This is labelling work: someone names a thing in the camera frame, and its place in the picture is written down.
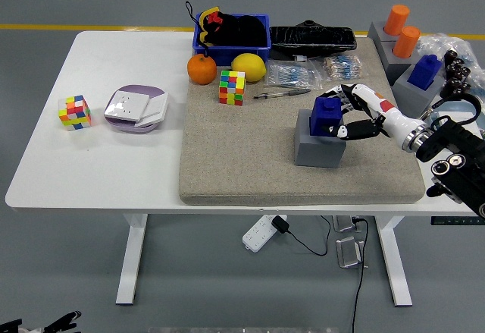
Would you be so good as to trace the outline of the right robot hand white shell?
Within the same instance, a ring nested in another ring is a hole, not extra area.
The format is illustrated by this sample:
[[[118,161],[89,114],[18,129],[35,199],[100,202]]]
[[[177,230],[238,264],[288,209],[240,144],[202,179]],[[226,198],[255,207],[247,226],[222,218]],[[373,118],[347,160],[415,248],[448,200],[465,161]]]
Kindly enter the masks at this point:
[[[343,114],[363,111],[368,118],[337,126],[324,126],[332,137],[341,140],[362,140],[384,134],[393,138],[406,152],[412,151],[412,143],[425,130],[424,122],[405,116],[389,100],[370,87],[361,84],[341,84],[321,95],[337,98]]]

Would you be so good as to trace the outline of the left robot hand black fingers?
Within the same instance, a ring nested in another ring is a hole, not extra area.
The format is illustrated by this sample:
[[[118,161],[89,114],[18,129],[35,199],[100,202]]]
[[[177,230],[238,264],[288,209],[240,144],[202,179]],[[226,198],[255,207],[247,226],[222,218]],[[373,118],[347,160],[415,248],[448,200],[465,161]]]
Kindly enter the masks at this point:
[[[82,316],[79,310],[74,310],[57,319],[50,325],[40,328],[28,329],[22,326],[22,319],[15,319],[10,322],[1,324],[1,333],[16,333],[16,332],[62,332],[69,331],[77,327],[76,319]]]

